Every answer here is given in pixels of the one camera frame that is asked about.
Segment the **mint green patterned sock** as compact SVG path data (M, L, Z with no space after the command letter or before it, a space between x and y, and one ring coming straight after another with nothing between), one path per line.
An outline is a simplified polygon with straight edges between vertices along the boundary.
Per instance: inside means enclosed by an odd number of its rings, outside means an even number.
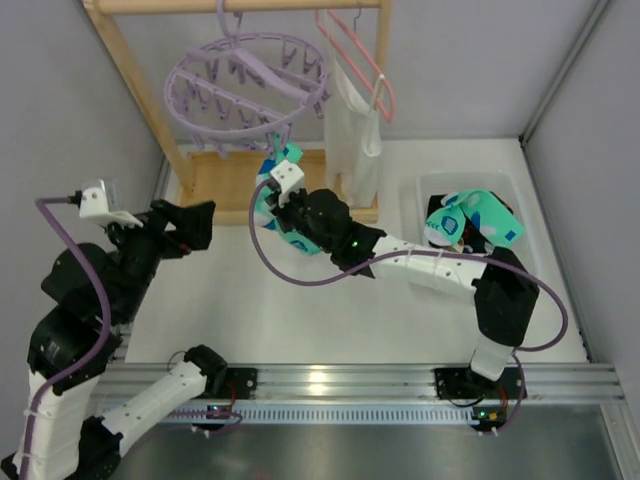
M513 209L492 191L468 189L429 199L423 235L430 246L490 253L511 247L524 234Z

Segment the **purple round clip hanger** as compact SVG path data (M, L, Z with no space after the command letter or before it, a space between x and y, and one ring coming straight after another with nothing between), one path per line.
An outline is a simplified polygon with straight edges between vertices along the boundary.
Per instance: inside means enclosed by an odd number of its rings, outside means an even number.
M277 32L245 32L243 15L216 10L221 37L189 47L164 84L167 110L199 147L272 156L307 113L329 98L325 57L313 44Z

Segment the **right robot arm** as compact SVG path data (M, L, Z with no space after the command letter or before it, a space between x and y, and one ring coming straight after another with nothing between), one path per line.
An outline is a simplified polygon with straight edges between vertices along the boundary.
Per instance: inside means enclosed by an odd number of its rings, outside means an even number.
M404 281L471 302L480 336L469 375L492 383L500 379L524 341L540 293L511 250L462 255L422 248L353 220L328 189L274 191L266 203L284 231L301 234L343 272Z

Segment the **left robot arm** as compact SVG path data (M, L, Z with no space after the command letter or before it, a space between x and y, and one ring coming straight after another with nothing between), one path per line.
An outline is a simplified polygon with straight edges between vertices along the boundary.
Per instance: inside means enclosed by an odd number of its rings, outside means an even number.
M161 261L207 249L215 204L179 207L156 200L124 224L108 220L105 251L77 243L56 219L65 243L42 290L55 307L30 340L30 397L17 451L2 460L11 479L105 479L130 448L176 407L223 385L226 361L211 348L188 349L169 373L125 406L87 412L92 393L133 321Z

